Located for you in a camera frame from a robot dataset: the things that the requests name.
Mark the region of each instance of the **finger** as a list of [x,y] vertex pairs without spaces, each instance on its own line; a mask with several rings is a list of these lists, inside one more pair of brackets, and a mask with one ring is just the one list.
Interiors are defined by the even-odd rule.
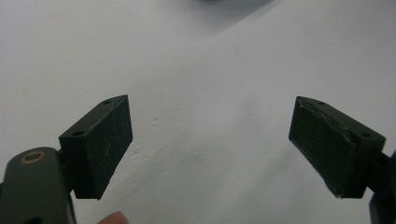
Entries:
[[102,219],[98,224],[129,224],[122,212],[116,212]]

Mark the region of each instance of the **white surface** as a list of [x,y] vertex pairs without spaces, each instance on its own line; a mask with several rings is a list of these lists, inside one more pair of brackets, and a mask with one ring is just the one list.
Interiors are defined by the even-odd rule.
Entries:
[[134,143],[103,200],[132,224],[369,223],[337,200],[288,131],[297,95],[396,147],[396,1],[0,3],[0,177],[100,101],[129,94]]

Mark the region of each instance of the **mounting hole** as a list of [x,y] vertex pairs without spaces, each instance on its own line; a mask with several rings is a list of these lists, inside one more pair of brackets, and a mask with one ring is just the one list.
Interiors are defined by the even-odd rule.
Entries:
[[363,136],[363,137],[371,137],[371,135],[369,133],[361,133],[361,136]]
[[79,131],[79,132],[75,132],[75,133],[72,133],[72,134],[73,134],[73,136],[81,136],[84,133],[85,133],[84,131]]
[[34,152],[24,155],[21,158],[20,162],[22,164],[33,163],[33,162],[43,159],[45,155],[46,155],[45,151],[34,151]]
[[41,223],[43,223],[43,219],[41,219],[41,217],[34,217],[25,221],[23,224],[41,224]]

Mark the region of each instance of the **black plastic part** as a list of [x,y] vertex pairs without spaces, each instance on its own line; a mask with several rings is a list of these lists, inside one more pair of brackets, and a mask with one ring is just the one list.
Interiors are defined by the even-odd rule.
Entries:
[[133,140],[128,96],[103,101],[59,140],[68,189],[80,199],[101,199]]
[[381,156],[385,137],[321,101],[297,97],[290,126],[297,146],[338,198],[361,198],[366,169]]
[[[26,155],[40,152],[43,157],[22,162]],[[64,185],[57,151],[38,147],[14,157],[7,166],[1,208],[1,224],[75,223],[72,204]]]

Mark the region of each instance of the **screw hole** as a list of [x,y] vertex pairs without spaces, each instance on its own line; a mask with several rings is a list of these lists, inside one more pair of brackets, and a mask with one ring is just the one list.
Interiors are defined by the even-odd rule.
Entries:
[[73,133],[73,136],[80,136],[80,135],[83,135],[83,134],[84,134],[83,131],[79,131],[79,132]]
[[371,137],[371,135],[369,133],[361,133],[361,136],[363,136],[363,137]]
[[40,161],[41,159],[44,158],[45,155],[46,155],[45,151],[34,151],[34,152],[31,152],[31,153],[29,153],[27,155],[24,155],[20,159],[20,162],[22,164],[30,164],[30,163],[33,163],[33,162]]
[[43,219],[41,219],[41,217],[34,217],[25,221],[23,224],[41,224],[41,223],[43,223]]

